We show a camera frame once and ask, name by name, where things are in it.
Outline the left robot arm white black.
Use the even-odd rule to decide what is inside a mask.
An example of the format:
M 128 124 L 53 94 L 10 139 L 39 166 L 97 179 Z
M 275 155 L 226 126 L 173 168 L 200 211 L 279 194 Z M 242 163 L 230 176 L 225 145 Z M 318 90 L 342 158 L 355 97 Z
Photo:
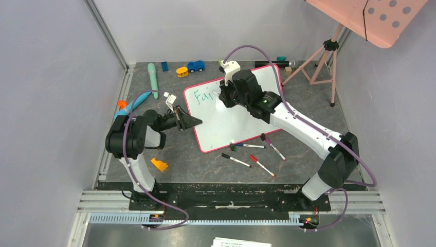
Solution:
M 184 131 L 202 123 L 179 105 L 163 115 L 147 110 L 139 116 L 117 116 L 105 138 L 105 149 L 122 163 L 132 185 L 118 185 L 114 189 L 132 203 L 157 209 L 161 205 L 161 195 L 155 192 L 156 180 L 145 162 L 144 150 L 163 149 L 167 138 L 165 130 L 176 128 Z

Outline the pink framed whiteboard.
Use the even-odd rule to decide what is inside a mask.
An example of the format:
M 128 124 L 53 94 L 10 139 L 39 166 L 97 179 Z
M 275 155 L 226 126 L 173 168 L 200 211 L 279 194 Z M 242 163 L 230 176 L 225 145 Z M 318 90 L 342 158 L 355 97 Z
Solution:
M 262 133 L 278 131 L 260 119 L 253 118 L 242 106 L 226 108 L 213 92 L 220 92 L 223 77 L 184 90 L 184 98 L 191 116 L 201 119 L 194 127 L 199 149 L 203 153 L 228 147 L 230 142 L 241 143 L 259 137 Z

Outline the green marker cap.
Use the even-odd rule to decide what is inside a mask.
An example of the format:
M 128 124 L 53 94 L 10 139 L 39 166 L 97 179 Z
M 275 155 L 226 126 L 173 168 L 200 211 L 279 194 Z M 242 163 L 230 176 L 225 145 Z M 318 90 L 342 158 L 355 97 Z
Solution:
M 237 151 L 236 146 L 233 142 L 230 142 L 229 147 L 230 147 L 231 151 L 233 151 L 233 152 Z

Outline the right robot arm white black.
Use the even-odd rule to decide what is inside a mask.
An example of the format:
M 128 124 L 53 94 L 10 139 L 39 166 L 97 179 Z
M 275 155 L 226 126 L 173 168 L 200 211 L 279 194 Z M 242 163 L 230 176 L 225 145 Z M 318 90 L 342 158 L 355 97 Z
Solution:
M 219 88 L 219 99 L 225 107 L 241 105 L 252 117 L 288 132 L 323 159 L 317 173 L 299 190 L 297 204 L 301 209 L 312 209 L 322 194 L 341 188 L 358 166 L 358 141 L 354 134 L 341 135 L 306 118 L 279 94 L 264 91 L 252 71 L 236 72 L 230 80 L 221 80 Z

